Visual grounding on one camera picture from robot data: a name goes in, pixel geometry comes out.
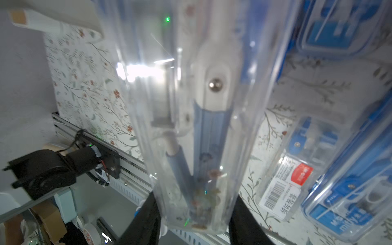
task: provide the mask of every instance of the white sticker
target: white sticker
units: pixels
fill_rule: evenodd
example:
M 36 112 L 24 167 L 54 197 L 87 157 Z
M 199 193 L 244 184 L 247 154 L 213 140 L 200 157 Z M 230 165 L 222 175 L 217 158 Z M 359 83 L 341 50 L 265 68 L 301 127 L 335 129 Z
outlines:
M 285 156 L 259 205 L 282 220 L 286 217 L 301 193 L 301 186 L 313 168 Z
M 259 205 L 284 219 L 300 193 L 300 188 L 273 178 Z

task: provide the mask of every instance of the floral wallpaper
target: floral wallpaper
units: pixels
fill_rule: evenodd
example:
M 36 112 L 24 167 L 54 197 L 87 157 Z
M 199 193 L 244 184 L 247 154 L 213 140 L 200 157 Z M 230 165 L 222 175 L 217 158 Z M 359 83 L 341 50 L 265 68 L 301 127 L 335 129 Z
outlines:
M 66 25 L 65 34 L 44 35 L 47 60 L 60 116 L 143 160 L 127 108 L 115 82 L 114 62 L 101 34 Z M 365 107 L 392 87 L 392 35 L 385 28 L 375 51 L 354 60 L 332 62 L 287 55 L 260 127 L 240 196 L 261 226 L 299 245 L 344 245 L 309 223 L 300 210 L 281 222 L 255 203 L 260 177 L 300 114 L 317 106 L 353 123 Z M 358 245 L 392 244 L 392 219 L 360 239 Z

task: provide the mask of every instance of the plastic packaging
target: plastic packaging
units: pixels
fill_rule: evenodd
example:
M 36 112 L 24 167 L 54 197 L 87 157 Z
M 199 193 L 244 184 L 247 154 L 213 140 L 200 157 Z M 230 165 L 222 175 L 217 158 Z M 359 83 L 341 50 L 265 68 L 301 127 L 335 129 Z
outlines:
M 392 91 L 314 186 L 306 218 L 355 243 L 392 211 Z
M 301 117 L 263 174 L 267 178 L 260 184 L 256 202 L 288 221 L 346 140 L 344 126 L 314 116 Z
M 390 11 L 390 0 L 307 0 L 297 42 L 306 55 L 341 59 L 363 54 Z
M 226 231 L 297 0 L 99 0 L 162 219 Z

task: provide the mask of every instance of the silver rivet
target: silver rivet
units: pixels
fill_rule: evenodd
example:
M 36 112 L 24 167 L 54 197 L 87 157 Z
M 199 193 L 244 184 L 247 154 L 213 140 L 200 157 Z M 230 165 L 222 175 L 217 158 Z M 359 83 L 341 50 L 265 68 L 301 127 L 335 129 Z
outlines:
M 211 82 L 208 83 L 208 87 L 212 92 L 216 93 L 221 91 L 221 89 L 223 88 L 223 82 L 218 78 L 214 78 Z

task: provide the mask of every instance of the red wire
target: red wire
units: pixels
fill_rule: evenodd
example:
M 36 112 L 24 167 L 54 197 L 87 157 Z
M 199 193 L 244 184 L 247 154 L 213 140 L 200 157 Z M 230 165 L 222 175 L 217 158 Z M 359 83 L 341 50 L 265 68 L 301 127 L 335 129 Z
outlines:
M 104 161 L 103 160 L 101 160 L 101 163 L 102 163 L 102 165 L 103 165 L 103 167 L 105 168 L 105 173 L 106 173 L 106 176 L 107 176 L 107 180 L 109 180 L 110 181 L 110 177 L 109 177 L 109 175 L 108 175 L 108 169 L 107 169 L 107 167 L 106 167 L 106 165 L 105 165 L 105 163 L 104 163 Z

